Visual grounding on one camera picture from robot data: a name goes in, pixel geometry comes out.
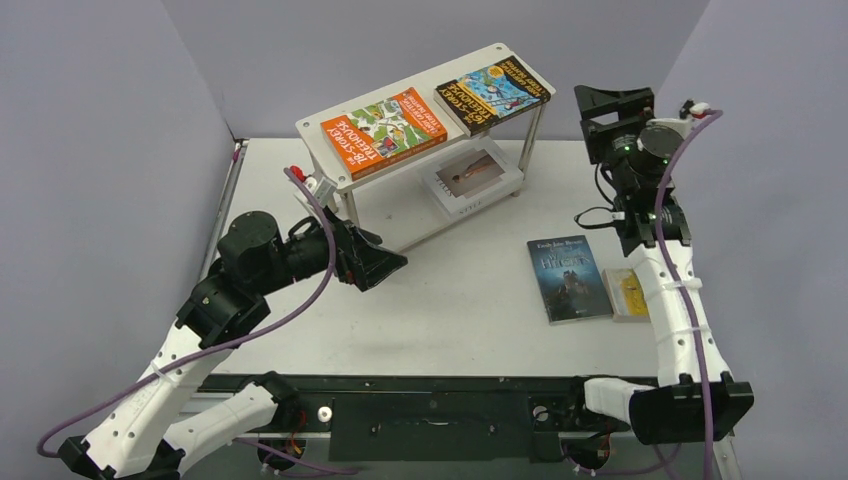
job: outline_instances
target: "orange book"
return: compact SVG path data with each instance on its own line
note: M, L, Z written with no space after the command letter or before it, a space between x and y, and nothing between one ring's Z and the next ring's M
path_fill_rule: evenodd
M358 180L447 140L447 130L414 88L321 122Z

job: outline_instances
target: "white book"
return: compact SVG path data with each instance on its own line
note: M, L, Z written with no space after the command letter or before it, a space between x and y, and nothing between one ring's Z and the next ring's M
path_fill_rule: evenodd
M521 187L524 174L489 137L444 152L419 171L421 181L451 220L466 216Z

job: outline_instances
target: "photo on book cover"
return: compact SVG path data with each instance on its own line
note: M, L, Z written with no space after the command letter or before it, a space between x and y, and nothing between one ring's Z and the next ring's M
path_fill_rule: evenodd
M485 150L469 152L436 172L454 197L471 198L500 182L504 169Z

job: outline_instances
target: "yellow book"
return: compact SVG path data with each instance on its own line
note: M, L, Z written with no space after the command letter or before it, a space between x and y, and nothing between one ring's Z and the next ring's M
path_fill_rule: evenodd
M607 268L603 280L612 303L614 321L650 321L645 294L636 272L629 268Z

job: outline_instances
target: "gray wall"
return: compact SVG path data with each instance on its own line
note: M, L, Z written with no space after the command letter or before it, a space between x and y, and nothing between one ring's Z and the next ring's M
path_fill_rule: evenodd
M0 478L77 478L36 439L161 344L232 145L159 2L0 2Z
M726 114L675 175L746 478L845 478L848 3L712 0L660 90Z
M578 138L578 83L659 87L708 0L164 0L236 136L295 121L495 42L560 95L542 138ZM526 122L499 129L519 138Z

